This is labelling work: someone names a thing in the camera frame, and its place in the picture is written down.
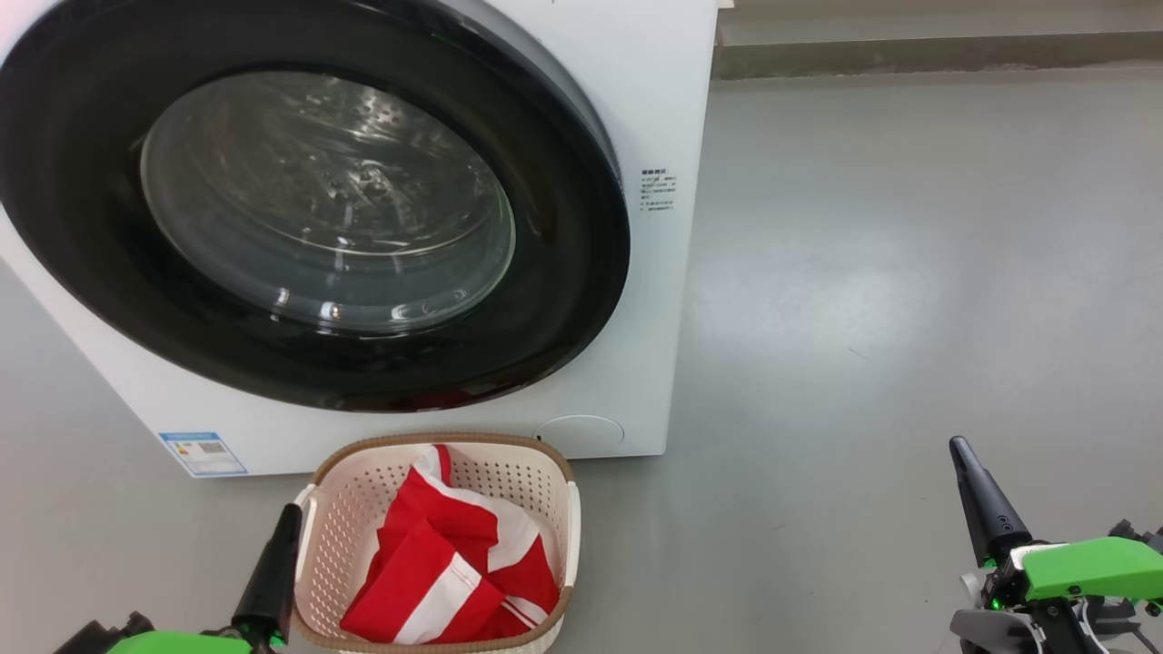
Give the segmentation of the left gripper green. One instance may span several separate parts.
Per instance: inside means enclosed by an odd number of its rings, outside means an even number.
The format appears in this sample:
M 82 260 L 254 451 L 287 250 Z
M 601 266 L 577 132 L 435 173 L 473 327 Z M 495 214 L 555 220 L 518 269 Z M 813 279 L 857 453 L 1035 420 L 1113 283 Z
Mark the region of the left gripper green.
M 299 505 L 283 506 L 233 614 L 233 628 L 242 637 L 231 630 L 147 630 L 113 645 L 107 654 L 273 654 L 274 641 L 288 638 L 302 521 Z

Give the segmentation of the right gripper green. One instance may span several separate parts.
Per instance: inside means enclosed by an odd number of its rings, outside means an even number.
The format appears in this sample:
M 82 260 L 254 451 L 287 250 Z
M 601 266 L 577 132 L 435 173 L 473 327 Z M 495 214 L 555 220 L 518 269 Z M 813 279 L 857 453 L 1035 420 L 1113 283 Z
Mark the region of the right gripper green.
M 1163 619 L 1163 553 L 1120 536 L 1030 545 L 968 440 L 952 436 L 949 452 L 975 560 L 989 563 L 962 577 L 970 606 L 949 623 L 962 654 L 1129 654 L 1110 648 L 1120 637 L 1163 654 L 1139 621 Z

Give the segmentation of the red and white garment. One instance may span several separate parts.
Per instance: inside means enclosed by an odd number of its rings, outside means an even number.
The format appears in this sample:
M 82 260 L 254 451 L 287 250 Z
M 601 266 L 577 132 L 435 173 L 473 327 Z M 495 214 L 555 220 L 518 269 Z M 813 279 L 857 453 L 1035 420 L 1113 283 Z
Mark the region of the red and white garment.
M 341 628 L 373 644 L 465 644 L 522 634 L 561 600 L 544 536 L 514 502 L 454 486 L 452 452 L 411 465 Z

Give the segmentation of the black round glass washer door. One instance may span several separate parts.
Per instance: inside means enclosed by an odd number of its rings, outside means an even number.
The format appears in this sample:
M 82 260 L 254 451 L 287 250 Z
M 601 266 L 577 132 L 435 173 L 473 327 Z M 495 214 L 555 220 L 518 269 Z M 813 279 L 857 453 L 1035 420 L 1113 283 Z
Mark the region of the black round glass washer door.
M 341 412 L 552 375 L 632 247 L 586 95 L 442 0 L 55 0 L 0 64 L 0 204 L 147 351 Z

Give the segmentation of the cream basket with brown rim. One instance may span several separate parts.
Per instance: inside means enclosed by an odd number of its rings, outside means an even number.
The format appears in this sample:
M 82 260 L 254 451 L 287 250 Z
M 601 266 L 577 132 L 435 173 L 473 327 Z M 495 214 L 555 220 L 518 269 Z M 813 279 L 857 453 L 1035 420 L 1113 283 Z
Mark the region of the cream basket with brown rim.
M 544 536 L 561 600 L 522 637 L 465 644 L 373 644 L 341 628 L 365 583 L 388 505 L 412 463 L 431 445 L 452 453 L 454 486 L 514 502 Z M 559 452 L 525 436 L 420 433 L 350 445 L 317 469 L 298 498 L 304 510 L 291 623 L 336 654 L 547 654 L 572 600 L 582 546 L 582 498 Z

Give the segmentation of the white front-load washing machine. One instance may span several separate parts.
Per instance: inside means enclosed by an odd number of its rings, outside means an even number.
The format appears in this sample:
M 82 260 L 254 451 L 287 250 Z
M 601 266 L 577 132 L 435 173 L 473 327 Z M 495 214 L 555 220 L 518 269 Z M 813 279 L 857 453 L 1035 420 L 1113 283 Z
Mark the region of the white front-load washing machine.
M 552 61 L 592 104 L 629 215 L 629 268 L 602 330 L 564 367 L 511 393 L 461 407 L 341 412 L 274 401 L 188 372 L 147 351 L 74 301 L 17 239 L 0 204 L 0 258 L 159 442 L 216 433 L 249 475 L 307 472 L 342 447 L 408 433 L 525 436 L 563 415 L 625 429 L 620 457 L 665 452 L 692 242 L 695 187 L 718 8 L 715 0 L 442 0 L 487 5 L 537 62 Z M 0 0 L 0 64 L 17 29 L 55 0 Z M 675 208 L 638 209 L 641 170 L 680 178 Z

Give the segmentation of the blue energy label sticker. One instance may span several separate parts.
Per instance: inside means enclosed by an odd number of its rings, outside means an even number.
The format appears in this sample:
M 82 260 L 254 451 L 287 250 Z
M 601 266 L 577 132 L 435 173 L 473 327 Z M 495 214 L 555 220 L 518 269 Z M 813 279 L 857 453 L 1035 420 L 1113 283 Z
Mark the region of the blue energy label sticker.
M 249 475 L 216 433 L 159 433 L 160 442 L 197 479 Z

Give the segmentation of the round white filter cover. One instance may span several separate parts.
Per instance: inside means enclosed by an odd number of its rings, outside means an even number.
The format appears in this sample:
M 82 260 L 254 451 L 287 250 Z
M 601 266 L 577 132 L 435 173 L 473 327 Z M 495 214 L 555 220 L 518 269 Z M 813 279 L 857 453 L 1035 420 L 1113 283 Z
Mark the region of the round white filter cover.
M 571 460 L 620 457 L 625 429 L 600 415 L 563 415 L 538 425 L 531 438 Z

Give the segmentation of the small black text label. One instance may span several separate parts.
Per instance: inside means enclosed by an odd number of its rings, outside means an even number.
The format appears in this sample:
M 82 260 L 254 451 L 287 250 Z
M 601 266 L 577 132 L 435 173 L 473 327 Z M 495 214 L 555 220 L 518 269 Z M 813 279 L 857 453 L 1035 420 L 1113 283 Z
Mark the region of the small black text label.
M 680 187 L 680 178 L 665 168 L 641 170 L 638 209 L 643 213 L 672 211 L 678 197 L 678 187 Z

